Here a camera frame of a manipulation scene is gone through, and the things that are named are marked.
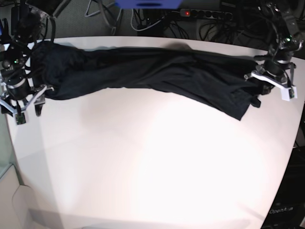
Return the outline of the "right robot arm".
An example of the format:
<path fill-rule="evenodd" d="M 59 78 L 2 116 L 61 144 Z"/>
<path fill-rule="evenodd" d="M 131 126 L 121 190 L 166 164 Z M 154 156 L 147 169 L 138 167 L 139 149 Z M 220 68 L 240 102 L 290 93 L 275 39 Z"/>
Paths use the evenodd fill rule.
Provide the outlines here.
<path fill-rule="evenodd" d="M 1 52 L 0 111 L 10 115 L 17 125 L 27 122 L 26 111 L 34 105 L 36 116 L 41 115 L 45 104 L 44 93 L 54 88 L 49 84 L 30 85 L 29 80 L 36 73 L 26 65 L 29 58 L 45 42 L 38 41 L 42 30 L 51 26 L 52 44 L 55 38 L 57 18 L 69 5 L 68 0 L 27 0 L 29 7 L 27 14 L 17 22 L 12 39 L 6 41 L 7 50 Z"/>

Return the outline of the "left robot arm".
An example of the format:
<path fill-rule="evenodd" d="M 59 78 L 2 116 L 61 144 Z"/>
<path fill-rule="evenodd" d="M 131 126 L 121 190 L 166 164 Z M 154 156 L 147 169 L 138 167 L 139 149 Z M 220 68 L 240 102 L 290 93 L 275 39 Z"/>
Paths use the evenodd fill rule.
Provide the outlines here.
<path fill-rule="evenodd" d="M 268 94 L 271 89 L 280 89 L 282 100 L 290 101 L 297 98 L 297 88 L 294 86 L 294 70 L 296 65 L 291 61 L 294 53 L 302 49 L 303 36 L 299 30 L 286 0 L 260 1 L 260 14 L 270 23 L 274 37 L 270 41 L 266 55 L 255 56 L 262 64 L 244 76 L 245 80 L 256 79 L 263 82 L 263 92 Z"/>

